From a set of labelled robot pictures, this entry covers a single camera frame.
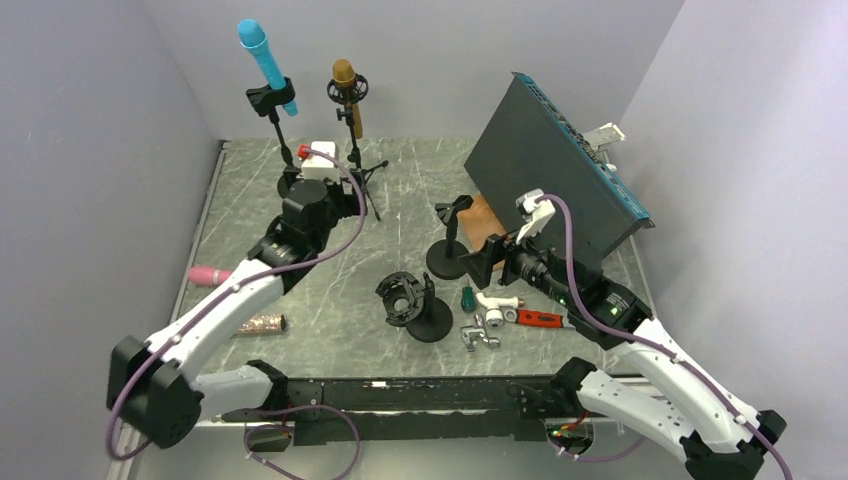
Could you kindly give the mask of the black clip stand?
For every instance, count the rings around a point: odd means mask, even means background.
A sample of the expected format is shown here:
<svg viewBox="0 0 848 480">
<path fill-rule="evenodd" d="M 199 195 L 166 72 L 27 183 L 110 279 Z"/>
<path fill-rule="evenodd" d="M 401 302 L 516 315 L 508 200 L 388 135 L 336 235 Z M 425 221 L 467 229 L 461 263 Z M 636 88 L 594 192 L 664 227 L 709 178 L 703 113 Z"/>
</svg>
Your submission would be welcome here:
<svg viewBox="0 0 848 480">
<path fill-rule="evenodd" d="M 458 214 L 473 204 L 471 195 L 459 195 L 453 202 L 437 203 L 434 210 L 437 218 L 445 226 L 445 238 L 433 243 L 426 253 L 426 266 L 429 272 L 442 280 L 461 278 L 466 270 L 459 263 L 459 257 L 469 253 L 457 240 Z"/>
</svg>

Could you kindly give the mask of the black shock-mount stand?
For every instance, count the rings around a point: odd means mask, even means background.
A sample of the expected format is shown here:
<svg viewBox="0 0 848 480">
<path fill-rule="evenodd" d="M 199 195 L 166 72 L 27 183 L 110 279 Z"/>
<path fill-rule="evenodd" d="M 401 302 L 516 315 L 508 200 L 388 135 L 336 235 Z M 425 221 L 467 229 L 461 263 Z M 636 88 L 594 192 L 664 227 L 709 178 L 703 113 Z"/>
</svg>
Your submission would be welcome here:
<svg viewBox="0 0 848 480">
<path fill-rule="evenodd" d="M 436 343 L 453 328 L 451 308 L 435 294 L 435 283 L 427 272 L 418 279 L 407 271 L 383 278 L 375 293 L 386 311 L 386 323 L 404 328 L 415 340 Z"/>
</svg>

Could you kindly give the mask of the black tripod microphone stand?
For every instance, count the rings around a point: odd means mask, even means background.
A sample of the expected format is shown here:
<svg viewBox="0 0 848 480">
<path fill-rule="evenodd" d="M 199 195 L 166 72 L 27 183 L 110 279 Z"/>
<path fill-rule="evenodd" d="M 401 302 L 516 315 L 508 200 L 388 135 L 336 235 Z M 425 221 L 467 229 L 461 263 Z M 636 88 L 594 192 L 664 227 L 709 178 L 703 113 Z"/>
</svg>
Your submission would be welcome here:
<svg viewBox="0 0 848 480">
<path fill-rule="evenodd" d="M 369 92 L 369 84 L 367 79 L 361 74 L 357 74 L 357 96 L 354 98 L 357 106 L 359 107 L 359 103 L 367 96 Z M 354 120 L 351 106 L 345 103 L 345 98 L 343 94 L 337 89 L 333 79 L 331 79 L 327 84 L 327 95 L 331 101 L 338 104 L 339 107 L 336 109 L 337 119 L 339 121 L 343 121 L 350 133 L 350 138 L 352 142 L 352 147 L 350 153 L 347 155 L 347 160 L 354 164 L 354 168 L 352 173 L 356 181 L 361 185 L 361 189 L 365 194 L 365 198 L 369 201 L 371 210 L 374 213 L 374 216 L 377 221 L 381 220 L 381 215 L 376 210 L 376 206 L 374 204 L 373 198 L 370 194 L 370 190 L 368 188 L 368 182 L 373 176 L 373 174 L 381 168 L 386 168 L 389 164 L 389 161 L 382 161 L 376 166 L 370 168 L 364 168 L 362 165 L 362 156 L 361 149 L 359 148 L 358 141 L 360 139 L 356 139 L 354 137 Z"/>
</svg>

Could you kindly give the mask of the black stand holding blue microphone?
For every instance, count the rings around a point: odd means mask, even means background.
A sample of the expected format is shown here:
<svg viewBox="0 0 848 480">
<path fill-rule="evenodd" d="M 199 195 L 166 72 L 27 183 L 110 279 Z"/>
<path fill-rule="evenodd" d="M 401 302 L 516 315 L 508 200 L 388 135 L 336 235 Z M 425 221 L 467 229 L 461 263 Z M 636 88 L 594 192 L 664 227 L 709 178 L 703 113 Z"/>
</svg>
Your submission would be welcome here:
<svg viewBox="0 0 848 480">
<path fill-rule="evenodd" d="M 281 89 L 273 89 L 269 84 L 260 87 L 247 89 L 245 91 L 254 112 L 261 118 L 267 118 L 274 127 L 277 140 L 280 144 L 280 154 L 282 156 L 284 167 L 277 181 L 277 193 L 281 198 L 285 198 L 291 186 L 295 183 L 301 169 L 294 164 L 294 155 L 286 144 L 281 126 L 280 117 L 277 112 L 278 107 L 292 103 L 296 98 L 296 91 L 289 77 L 284 76 L 284 86 Z"/>
</svg>

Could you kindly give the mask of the gold microphone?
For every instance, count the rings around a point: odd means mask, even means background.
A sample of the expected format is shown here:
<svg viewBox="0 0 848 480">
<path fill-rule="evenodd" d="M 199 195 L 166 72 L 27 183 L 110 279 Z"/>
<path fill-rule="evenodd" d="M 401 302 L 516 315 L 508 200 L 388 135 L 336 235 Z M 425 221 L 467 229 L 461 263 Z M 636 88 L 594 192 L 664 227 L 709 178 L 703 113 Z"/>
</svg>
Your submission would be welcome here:
<svg viewBox="0 0 848 480">
<path fill-rule="evenodd" d="M 361 139 L 363 127 L 359 107 L 354 98 L 357 96 L 357 74 L 349 60 L 337 59 L 332 66 L 332 79 L 337 89 L 343 94 L 345 103 L 349 104 L 353 113 L 354 137 Z"/>
</svg>

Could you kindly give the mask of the glitter sequin microphone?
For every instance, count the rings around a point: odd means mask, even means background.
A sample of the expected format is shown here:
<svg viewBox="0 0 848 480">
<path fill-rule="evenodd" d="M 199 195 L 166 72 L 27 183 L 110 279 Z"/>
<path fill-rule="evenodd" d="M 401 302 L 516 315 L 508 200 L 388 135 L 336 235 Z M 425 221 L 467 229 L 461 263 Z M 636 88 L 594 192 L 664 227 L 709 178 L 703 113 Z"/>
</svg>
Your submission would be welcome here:
<svg viewBox="0 0 848 480">
<path fill-rule="evenodd" d="M 283 314 L 256 315 L 245 321 L 236 331 L 237 335 L 280 334 L 286 331 L 287 321 Z"/>
</svg>

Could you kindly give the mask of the pink microphone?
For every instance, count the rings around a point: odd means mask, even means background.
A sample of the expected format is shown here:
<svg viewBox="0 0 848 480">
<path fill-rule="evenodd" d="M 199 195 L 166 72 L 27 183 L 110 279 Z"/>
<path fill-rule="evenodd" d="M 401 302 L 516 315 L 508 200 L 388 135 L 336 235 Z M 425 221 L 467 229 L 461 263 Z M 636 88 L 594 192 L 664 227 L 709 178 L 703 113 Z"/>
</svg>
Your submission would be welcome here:
<svg viewBox="0 0 848 480">
<path fill-rule="evenodd" d="M 232 272 L 211 266 L 194 266 L 188 271 L 187 279 L 190 283 L 204 287 L 215 287 L 225 282 Z"/>
</svg>

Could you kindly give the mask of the blue microphone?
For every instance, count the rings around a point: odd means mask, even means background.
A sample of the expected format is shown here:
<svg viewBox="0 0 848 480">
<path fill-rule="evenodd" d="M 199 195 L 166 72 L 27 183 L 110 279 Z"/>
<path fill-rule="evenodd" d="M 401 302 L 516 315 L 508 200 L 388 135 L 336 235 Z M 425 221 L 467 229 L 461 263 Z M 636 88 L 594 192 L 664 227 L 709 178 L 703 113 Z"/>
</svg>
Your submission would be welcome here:
<svg viewBox="0 0 848 480">
<path fill-rule="evenodd" d="M 288 116 L 299 113 L 295 100 L 296 92 L 289 77 L 282 74 L 269 46 L 268 36 L 254 19 L 241 20 L 237 26 L 242 47 L 254 58 L 267 84 L 260 88 L 248 89 L 245 94 L 254 111 L 260 116 L 268 116 L 278 106 L 282 106 Z"/>
</svg>

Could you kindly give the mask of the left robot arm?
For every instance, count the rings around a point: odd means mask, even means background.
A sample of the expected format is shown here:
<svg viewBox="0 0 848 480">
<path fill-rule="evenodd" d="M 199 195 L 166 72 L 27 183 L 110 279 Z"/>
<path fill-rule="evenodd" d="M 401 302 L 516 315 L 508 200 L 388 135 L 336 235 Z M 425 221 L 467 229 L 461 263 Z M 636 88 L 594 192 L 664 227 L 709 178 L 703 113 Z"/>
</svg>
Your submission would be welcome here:
<svg viewBox="0 0 848 480">
<path fill-rule="evenodd" d="M 170 448 L 199 422 L 232 411 L 252 410 L 264 420 L 287 406 L 285 375 L 263 361 L 218 374 L 201 369 L 216 349 L 251 317 L 289 293 L 310 270 L 341 254 L 347 239 L 327 248 L 330 233 L 349 217 L 357 238 L 368 202 L 358 182 L 349 190 L 327 179 L 296 181 L 282 211 L 230 276 L 185 315 L 140 340 L 122 339 L 110 355 L 106 447 L 121 460 L 113 439 L 124 423 L 148 443 Z"/>
</svg>

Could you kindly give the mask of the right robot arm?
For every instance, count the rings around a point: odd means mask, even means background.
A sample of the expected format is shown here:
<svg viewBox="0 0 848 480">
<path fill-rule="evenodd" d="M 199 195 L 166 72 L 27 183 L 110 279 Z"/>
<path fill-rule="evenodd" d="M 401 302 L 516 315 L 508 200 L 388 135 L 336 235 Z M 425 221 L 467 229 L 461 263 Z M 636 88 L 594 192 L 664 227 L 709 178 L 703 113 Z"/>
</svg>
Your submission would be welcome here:
<svg viewBox="0 0 848 480">
<path fill-rule="evenodd" d="M 484 289 L 495 264 L 502 285 L 522 280 L 567 310 L 585 339 L 630 363 L 660 393 L 654 398 L 614 379 L 593 363 L 569 359 L 550 380 L 557 411 L 581 408 L 614 419 L 675 456 L 693 479 L 753 479 L 787 423 L 773 410 L 757 410 L 720 386 L 666 331 L 649 306 L 629 288 L 532 241 L 492 235 L 459 258 Z"/>
</svg>

